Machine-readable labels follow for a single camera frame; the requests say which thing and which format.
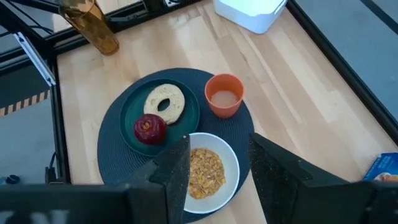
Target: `white bowl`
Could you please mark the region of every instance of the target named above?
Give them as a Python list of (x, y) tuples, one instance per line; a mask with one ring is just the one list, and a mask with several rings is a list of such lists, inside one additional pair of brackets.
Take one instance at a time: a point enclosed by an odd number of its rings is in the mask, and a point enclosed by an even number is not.
[(184, 210), (190, 213), (205, 214), (214, 212), (226, 205), (235, 194), (239, 182), (239, 162), (231, 146), (220, 137), (209, 133), (190, 134), (191, 150), (206, 147), (219, 155), (224, 165), (226, 183), (212, 196), (194, 199), (187, 193)]

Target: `cereal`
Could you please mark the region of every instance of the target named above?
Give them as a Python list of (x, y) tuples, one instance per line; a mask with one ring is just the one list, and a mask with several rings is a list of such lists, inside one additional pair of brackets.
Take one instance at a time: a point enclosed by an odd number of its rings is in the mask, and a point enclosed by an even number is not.
[(207, 148), (191, 150), (188, 191), (195, 199), (214, 195), (226, 183), (220, 157)]

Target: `dark green plate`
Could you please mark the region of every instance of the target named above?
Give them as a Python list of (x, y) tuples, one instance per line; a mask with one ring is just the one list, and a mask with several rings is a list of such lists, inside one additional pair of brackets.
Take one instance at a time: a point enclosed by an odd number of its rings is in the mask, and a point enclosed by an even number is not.
[[(173, 84), (179, 87), (185, 97), (185, 107), (179, 119), (167, 127), (167, 137), (164, 144), (146, 145), (138, 141), (134, 135), (134, 122), (144, 114), (144, 103), (149, 93), (159, 85)], [(166, 109), (169, 102), (163, 101), (160, 110)], [(169, 79), (152, 80), (135, 89), (124, 102), (120, 114), (121, 134), (127, 145), (134, 151), (145, 156), (156, 156), (168, 145), (173, 144), (181, 136), (194, 133), (199, 124), (200, 109), (195, 94), (183, 83)]]

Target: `red apple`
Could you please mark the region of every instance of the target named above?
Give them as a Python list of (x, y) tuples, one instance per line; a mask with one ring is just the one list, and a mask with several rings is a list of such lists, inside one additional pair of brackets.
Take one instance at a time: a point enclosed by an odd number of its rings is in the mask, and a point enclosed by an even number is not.
[(154, 114), (144, 114), (134, 123), (134, 135), (148, 145), (162, 143), (166, 138), (166, 130), (166, 122)]

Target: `bagel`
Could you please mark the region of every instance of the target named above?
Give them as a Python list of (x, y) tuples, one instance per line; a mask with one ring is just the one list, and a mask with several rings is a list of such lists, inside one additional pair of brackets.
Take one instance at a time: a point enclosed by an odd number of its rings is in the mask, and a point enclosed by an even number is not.
[[(160, 102), (169, 99), (169, 106), (163, 111), (157, 109)], [(181, 90), (171, 84), (160, 85), (149, 93), (144, 104), (144, 114), (160, 116), (166, 124), (172, 124), (181, 116), (185, 106), (185, 98)]]

